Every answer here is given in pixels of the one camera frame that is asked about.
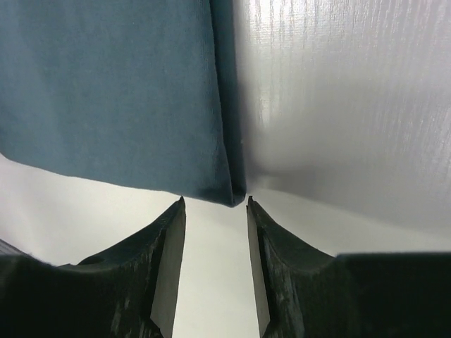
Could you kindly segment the grey-blue t shirt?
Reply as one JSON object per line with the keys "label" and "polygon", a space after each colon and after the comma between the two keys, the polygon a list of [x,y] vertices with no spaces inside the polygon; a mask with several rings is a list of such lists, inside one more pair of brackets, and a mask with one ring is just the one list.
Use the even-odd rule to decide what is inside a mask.
{"label": "grey-blue t shirt", "polygon": [[231,1],[2,1],[1,153],[236,206]]}

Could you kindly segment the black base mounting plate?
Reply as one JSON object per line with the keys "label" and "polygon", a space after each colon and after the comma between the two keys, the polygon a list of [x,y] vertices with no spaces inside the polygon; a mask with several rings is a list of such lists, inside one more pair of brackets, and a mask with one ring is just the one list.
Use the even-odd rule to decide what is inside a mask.
{"label": "black base mounting plate", "polygon": [[30,257],[30,255],[28,253],[21,251],[20,249],[9,244],[8,242],[5,242],[2,239],[0,239],[0,255],[1,256],[27,256],[27,257]]}

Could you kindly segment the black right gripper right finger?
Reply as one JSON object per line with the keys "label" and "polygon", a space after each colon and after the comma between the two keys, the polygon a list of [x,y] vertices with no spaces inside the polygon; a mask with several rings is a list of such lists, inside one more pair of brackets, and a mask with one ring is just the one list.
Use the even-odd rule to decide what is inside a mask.
{"label": "black right gripper right finger", "polygon": [[328,254],[247,204],[262,337],[449,337],[450,254]]}

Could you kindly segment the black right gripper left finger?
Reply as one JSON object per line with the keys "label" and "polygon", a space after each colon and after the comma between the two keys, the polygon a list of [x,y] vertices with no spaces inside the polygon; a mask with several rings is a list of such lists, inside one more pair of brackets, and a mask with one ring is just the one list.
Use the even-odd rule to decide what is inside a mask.
{"label": "black right gripper left finger", "polygon": [[2,337],[171,337],[185,202],[76,265],[1,256]]}

